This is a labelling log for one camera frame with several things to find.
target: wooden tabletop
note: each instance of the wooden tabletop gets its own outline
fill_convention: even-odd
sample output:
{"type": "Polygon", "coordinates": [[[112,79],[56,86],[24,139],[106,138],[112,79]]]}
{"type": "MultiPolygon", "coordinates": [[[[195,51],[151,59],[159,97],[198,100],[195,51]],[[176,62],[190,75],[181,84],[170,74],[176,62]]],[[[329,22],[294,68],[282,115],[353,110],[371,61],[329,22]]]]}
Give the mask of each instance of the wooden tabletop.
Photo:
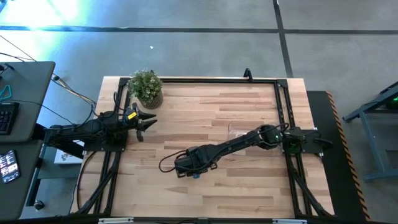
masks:
{"type": "MultiPolygon", "coordinates": [[[[104,77],[97,113],[113,110],[113,92],[118,89],[119,78],[104,77]]],[[[312,129],[304,80],[291,78],[288,84],[296,125],[312,129]]],[[[112,216],[294,217],[286,161],[279,148],[265,151],[253,147],[225,156],[216,170],[202,174],[199,179],[179,179],[175,172],[165,174],[158,170],[162,158],[182,149],[221,143],[233,138],[236,132],[249,131],[260,124],[279,124],[272,85],[164,83],[162,91],[164,102],[156,110],[147,110],[138,100],[131,100],[142,111],[156,114],[158,122],[143,134],[144,142],[137,141],[135,131],[129,132],[119,166],[112,216]]],[[[282,91],[281,98],[285,108],[282,91]]],[[[81,180],[81,204],[98,185],[103,156],[104,153],[97,153],[86,167],[81,180]]],[[[167,159],[163,169],[173,164],[173,159],[167,159]]],[[[309,189],[333,213],[321,161],[314,155],[303,154],[303,164],[309,189]]],[[[300,190],[298,194],[304,212],[300,190]]],[[[75,210],[76,200],[71,212],[75,210]]]]}

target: smartphone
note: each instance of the smartphone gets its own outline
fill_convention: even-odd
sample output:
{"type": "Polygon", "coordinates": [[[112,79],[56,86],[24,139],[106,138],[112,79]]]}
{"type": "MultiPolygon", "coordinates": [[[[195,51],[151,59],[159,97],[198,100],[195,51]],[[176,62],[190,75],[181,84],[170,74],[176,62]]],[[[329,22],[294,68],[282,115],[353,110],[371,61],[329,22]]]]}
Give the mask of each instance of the smartphone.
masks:
{"type": "Polygon", "coordinates": [[[17,157],[14,150],[0,155],[1,180],[4,184],[17,179],[20,176],[17,157]]]}

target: concrete floor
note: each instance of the concrete floor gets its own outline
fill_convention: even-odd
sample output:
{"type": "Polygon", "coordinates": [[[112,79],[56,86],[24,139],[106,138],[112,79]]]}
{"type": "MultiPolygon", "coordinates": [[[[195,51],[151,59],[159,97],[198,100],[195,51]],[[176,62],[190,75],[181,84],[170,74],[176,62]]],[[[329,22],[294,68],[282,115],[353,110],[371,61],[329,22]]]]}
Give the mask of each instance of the concrete floor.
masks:
{"type": "MultiPolygon", "coordinates": [[[[279,4],[285,29],[398,29],[396,1],[279,0],[279,4]]],[[[15,0],[9,1],[0,12],[0,26],[4,25],[277,28],[272,0],[15,0]]],[[[55,61],[55,73],[94,100],[98,98],[103,76],[129,75],[141,68],[153,69],[160,75],[240,77],[249,67],[255,77],[287,76],[278,34],[41,31],[0,31],[0,34],[37,60],[55,61]]],[[[332,92],[340,116],[397,81],[398,35],[287,34],[286,40],[293,76],[304,78],[308,90],[332,92]]],[[[23,56],[2,40],[0,49],[23,56]]],[[[82,122],[89,112],[84,101],[53,83],[44,105],[76,123],[82,122]]],[[[46,110],[41,111],[39,123],[65,124],[46,110]]],[[[359,177],[374,172],[376,168],[359,120],[343,126],[359,177]]],[[[394,166],[396,161],[390,159],[390,163],[394,166]]],[[[75,181],[43,182],[38,198],[48,207],[37,213],[25,209],[22,217],[66,214],[75,181]],[[58,191],[48,195],[46,188],[50,185],[58,191]],[[52,204],[55,198],[58,203],[52,204]]],[[[397,222],[397,184],[398,178],[361,183],[372,220],[397,222]]]]}

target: plant pot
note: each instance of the plant pot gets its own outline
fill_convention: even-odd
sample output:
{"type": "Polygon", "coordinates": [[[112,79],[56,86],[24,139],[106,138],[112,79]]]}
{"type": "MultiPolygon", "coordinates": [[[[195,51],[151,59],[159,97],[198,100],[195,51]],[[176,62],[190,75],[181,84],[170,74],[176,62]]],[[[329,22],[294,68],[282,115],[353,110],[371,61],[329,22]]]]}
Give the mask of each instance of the plant pot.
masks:
{"type": "Polygon", "coordinates": [[[140,98],[138,98],[138,100],[141,102],[141,104],[150,110],[156,109],[158,107],[160,107],[163,103],[163,93],[162,90],[160,91],[160,93],[152,99],[152,101],[150,102],[143,102],[140,98]]]}

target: green leaves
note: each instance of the green leaves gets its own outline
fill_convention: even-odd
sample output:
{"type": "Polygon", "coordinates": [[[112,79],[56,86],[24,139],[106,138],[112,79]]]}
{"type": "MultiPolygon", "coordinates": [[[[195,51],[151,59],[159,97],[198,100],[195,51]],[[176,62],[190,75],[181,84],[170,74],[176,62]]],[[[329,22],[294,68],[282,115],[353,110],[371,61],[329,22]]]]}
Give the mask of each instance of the green leaves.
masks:
{"type": "Polygon", "coordinates": [[[150,70],[138,70],[131,75],[127,83],[131,97],[137,97],[143,102],[150,102],[162,89],[162,81],[150,70]]]}

